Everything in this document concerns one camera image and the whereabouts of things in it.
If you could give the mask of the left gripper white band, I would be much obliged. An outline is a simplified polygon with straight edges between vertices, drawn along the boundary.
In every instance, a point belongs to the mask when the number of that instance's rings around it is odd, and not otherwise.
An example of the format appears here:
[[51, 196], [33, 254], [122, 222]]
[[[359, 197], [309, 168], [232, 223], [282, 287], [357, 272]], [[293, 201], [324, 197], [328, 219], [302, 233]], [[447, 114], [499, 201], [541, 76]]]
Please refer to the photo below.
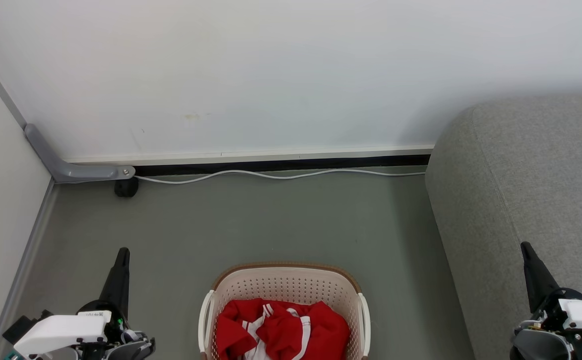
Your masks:
[[128, 248], [118, 250], [99, 300], [86, 303], [76, 314], [43, 310], [38, 317], [19, 317], [3, 332], [3, 339], [12, 346], [4, 358], [52, 360], [53, 352], [64, 349], [74, 360], [105, 360], [113, 349], [124, 344], [130, 257]]

